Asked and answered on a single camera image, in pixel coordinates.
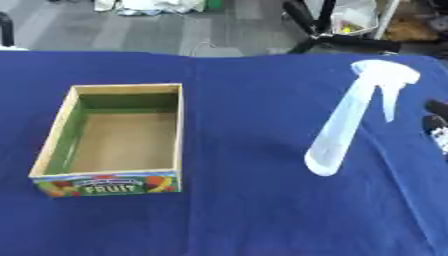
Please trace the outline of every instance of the gray floor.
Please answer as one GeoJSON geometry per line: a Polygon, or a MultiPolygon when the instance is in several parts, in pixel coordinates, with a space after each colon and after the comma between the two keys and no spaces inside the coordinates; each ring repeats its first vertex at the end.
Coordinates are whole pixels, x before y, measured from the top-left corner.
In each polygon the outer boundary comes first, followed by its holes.
{"type": "Polygon", "coordinates": [[[15,22],[17,45],[33,50],[252,56],[285,52],[301,37],[282,22],[280,0],[224,2],[220,11],[156,17],[95,13],[90,0],[0,0],[0,10],[15,22]]]}

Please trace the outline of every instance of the spray bottle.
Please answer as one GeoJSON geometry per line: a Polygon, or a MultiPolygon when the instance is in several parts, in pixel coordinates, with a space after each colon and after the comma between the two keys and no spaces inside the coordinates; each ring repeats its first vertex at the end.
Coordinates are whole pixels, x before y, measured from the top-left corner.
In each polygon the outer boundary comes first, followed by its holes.
{"type": "Polygon", "coordinates": [[[394,120],[400,90],[420,79],[419,72],[390,61],[363,60],[351,66],[359,76],[358,79],[344,95],[305,154],[308,168],[320,176],[331,176],[338,171],[376,86],[383,93],[386,121],[391,122],[394,120]]]}

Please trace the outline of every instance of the cardboard box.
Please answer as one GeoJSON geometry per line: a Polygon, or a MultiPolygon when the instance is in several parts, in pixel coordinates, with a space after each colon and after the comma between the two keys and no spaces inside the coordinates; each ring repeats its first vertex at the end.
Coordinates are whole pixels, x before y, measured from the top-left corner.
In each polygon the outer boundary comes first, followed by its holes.
{"type": "Polygon", "coordinates": [[[53,197],[181,190],[179,84],[73,86],[29,177],[53,197]]]}

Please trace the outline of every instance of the black object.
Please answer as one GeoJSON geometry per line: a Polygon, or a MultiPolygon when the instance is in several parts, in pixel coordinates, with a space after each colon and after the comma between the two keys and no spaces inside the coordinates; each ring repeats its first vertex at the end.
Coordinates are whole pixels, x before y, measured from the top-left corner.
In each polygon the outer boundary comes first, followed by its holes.
{"type": "Polygon", "coordinates": [[[425,103],[426,111],[448,120],[448,104],[430,99],[425,103]]]}
{"type": "Polygon", "coordinates": [[[448,127],[448,123],[441,116],[430,115],[422,118],[422,127],[427,135],[431,135],[437,129],[448,127]]]}
{"type": "Polygon", "coordinates": [[[446,0],[429,0],[429,3],[439,11],[448,11],[448,1],[446,0]]]}
{"type": "Polygon", "coordinates": [[[304,53],[319,44],[362,47],[379,52],[397,53],[400,51],[401,44],[398,42],[329,33],[331,14],[335,5],[336,0],[324,0],[319,18],[314,20],[303,0],[290,0],[283,3],[286,15],[290,16],[308,34],[307,40],[298,43],[290,53],[304,53]]]}
{"type": "Polygon", "coordinates": [[[448,161],[448,123],[445,119],[438,115],[424,116],[422,118],[422,127],[425,133],[442,151],[445,160],[448,161]]]}
{"type": "Polygon", "coordinates": [[[14,26],[8,14],[0,12],[0,27],[2,29],[2,44],[9,47],[14,45],[14,26]]]}

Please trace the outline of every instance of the fruit box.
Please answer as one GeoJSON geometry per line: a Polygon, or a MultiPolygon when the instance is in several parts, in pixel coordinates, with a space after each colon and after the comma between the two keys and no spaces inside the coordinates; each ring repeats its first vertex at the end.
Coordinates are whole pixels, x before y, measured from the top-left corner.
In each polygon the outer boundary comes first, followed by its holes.
{"type": "Polygon", "coordinates": [[[181,190],[180,84],[72,86],[29,177],[52,197],[181,190]]]}

